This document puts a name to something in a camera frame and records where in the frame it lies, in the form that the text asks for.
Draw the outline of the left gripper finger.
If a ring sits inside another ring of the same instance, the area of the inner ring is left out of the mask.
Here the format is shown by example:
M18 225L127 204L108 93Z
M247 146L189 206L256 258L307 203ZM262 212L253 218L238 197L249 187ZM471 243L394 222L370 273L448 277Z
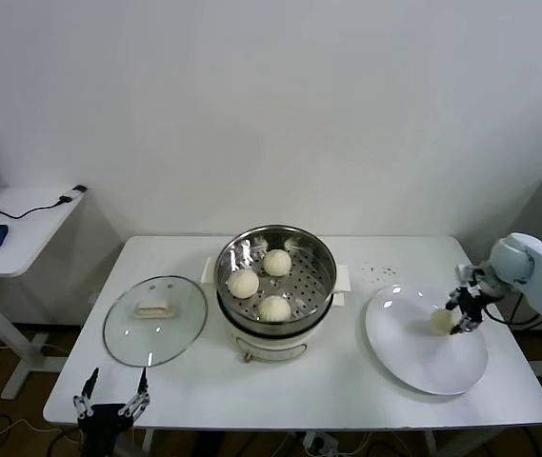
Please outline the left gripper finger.
M99 368L95 368L90 378L85 382L81 393L72 398L73 405L77 411L79 419L85 419L93 415L92 404L90 402L96 381L98 379Z
M150 403L147 369L143 368L136 394L119 409L118 415L124 417L140 417Z

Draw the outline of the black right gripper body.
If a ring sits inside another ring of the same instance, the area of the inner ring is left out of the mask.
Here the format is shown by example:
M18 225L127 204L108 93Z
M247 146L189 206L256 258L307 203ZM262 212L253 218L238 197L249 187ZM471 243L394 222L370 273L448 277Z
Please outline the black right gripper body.
M467 320L482 320L484 307L488 304L488 297L479 287L460 288L460 309L462 316Z

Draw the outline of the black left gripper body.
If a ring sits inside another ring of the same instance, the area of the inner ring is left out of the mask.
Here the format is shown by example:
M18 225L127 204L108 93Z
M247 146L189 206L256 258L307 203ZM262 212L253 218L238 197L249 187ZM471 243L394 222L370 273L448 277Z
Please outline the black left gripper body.
M102 404L91 407L92 416L78 420L84 434L81 455L112 456L118 436L132 427L132 413L123 411L124 404Z

